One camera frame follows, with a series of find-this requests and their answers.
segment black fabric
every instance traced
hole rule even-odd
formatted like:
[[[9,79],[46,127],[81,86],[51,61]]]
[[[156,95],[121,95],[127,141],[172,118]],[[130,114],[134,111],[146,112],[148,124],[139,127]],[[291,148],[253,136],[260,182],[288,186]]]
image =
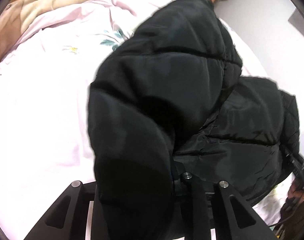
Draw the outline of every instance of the black fabric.
[[[274,187],[280,138],[295,140],[284,118],[298,118],[284,114],[273,82],[239,78],[241,65],[208,0],[159,10],[101,65],[88,123],[111,240],[160,236],[177,162],[202,179],[228,180],[251,203]],[[286,143],[295,150],[298,142]]]

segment black wire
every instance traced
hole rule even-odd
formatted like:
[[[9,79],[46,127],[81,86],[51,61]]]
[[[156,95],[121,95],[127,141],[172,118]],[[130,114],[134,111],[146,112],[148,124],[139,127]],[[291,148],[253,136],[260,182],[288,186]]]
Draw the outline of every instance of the black wire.
[[[278,223],[276,223],[276,224],[270,225],[269,228],[271,228],[271,227],[276,227],[276,226],[278,226],[278,225],[283,224],[283,223],[286,222],[287,220],[289,220],[289,219],[294,215],[294,213],[296,212],[298,206],[299,206],[299,205],[296,205],[296,206],[293,208],[293,212],[292,212],[292,214],[291,214],[288,218],[285,218],[284,220],[282,220],[281,222],[278,222]]]

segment jacket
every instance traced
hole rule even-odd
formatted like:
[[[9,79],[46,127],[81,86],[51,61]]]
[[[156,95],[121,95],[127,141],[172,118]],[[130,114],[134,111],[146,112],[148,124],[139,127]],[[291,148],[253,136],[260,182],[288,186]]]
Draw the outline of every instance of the jacket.
[[[101,65],[88,132],[111,239],[160,236],[177,166],[227,180],[251,205],[290,174],[282,149],[298,154],[295,97],[241,67],[208,0],[157,11]]]

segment hand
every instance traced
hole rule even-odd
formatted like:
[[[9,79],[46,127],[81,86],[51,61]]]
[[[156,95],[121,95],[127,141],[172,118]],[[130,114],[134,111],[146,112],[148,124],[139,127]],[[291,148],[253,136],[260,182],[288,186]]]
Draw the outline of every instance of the hand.
[[[288,198],[293,198],[293,197],[298,198],[299,204],[301,204],[302,202],[304,202],[304,191],[296,190],[298,186],[299,186],[298,180],[294,179],[287,195],[288,195]]]

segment blanket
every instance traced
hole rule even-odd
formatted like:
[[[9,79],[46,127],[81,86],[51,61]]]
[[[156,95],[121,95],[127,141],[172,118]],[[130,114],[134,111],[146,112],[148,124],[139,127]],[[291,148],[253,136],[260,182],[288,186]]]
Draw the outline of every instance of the blanket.
[[[0,15],[0,61],[37,16],[85,1],[88,0],[17,0],[8,4]]]

